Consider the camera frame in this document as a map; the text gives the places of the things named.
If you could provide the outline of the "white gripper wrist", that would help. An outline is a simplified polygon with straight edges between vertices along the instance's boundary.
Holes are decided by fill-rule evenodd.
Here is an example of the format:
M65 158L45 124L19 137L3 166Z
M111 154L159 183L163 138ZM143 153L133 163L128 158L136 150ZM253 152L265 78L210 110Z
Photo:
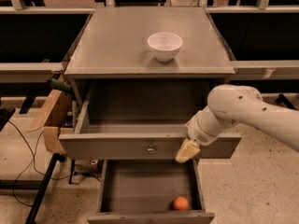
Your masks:
M208 146L213 143L220 134L216 119L192 118L186 123L189 138L181 144L176 155L176 161L185 163L200 152L199 146Z

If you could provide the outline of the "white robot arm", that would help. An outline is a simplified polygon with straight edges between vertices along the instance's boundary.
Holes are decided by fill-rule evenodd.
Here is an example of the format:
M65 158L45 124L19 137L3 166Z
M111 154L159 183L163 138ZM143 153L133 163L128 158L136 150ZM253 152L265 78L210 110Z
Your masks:
M209 146L224 131L238 123L265 133L299 151L299 111L270 105L260 92L249 86L220 85L207 97L207 105L187 123L187 138L176 161L184 163Z

